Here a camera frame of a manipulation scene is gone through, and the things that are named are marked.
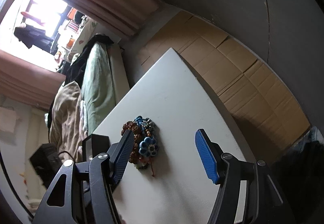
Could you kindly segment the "green bed sheet mattress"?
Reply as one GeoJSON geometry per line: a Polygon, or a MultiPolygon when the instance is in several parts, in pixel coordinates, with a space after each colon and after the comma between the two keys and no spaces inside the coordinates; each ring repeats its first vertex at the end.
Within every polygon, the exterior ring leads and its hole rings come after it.
{"type": "Polygon", "coordinates": [[[120,46],[95,43],[86,64],[81,88],[89,135],[94,133],[129,90],[120,46]]]}

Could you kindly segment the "black jewelry box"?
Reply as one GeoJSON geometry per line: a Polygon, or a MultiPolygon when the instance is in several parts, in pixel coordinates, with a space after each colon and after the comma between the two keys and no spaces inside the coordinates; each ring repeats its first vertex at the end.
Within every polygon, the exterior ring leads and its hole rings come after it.
{"type": "Polygon", "coordinates": [[[91,134],[82,141],[82,161],[90,161],[98,154],[106,153],[109,147],[108,136],[91,134]]]}

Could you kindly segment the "beige blanket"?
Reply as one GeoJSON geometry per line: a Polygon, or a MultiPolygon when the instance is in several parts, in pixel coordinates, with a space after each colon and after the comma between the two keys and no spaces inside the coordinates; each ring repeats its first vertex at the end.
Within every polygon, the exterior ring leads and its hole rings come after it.
{"type": "Polygon", "coordinates": [[[82,161],[81,89],[76,82],[62,87],[52,108],[49,142],[54,144],[62,160],[82,161]]]}

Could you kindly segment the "flattened cardboard on floor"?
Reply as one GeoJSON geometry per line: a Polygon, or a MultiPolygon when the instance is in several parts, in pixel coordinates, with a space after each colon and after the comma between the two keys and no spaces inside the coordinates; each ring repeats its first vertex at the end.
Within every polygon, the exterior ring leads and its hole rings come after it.
{"type": "Polygon", "coordinates": [[[139,50],[141,66],[150,67],[169,48],[213,89],[255,154],[276,156],[309,128],[306,115],[285,84],[224,31],[179,12],[139,50]]]}

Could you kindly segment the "cluttered windowsill desk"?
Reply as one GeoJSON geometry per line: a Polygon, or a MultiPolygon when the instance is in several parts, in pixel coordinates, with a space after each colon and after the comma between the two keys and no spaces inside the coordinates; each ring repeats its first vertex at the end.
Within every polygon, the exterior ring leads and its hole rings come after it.
{"type": "Polygon", "coordinates": [[[33,3],[17,17],[9,52],[28,63],[56,71],[79,34],[81,23],[73,19],[76,14],[77,10],[65,3],[33,3]]]}

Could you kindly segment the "black clothing on bed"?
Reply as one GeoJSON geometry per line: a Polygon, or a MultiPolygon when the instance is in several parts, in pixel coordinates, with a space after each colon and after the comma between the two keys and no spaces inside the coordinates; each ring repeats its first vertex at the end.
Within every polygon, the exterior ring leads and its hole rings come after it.
{"type": "Polygon", "coordinates": [[[95,43],[102,43],[108,46],[112,45],[114,42],[109,36],[104,34],[96,34],[94,37],[90,38],[88,43],[86,43],[83,47],[82,53],[77,57],[74,63],[65,62],[63,64],[63,68],[60,73],[65,75],[64,85],[75,81],[79,87],[82,87],[87,61],[95,43]]]}

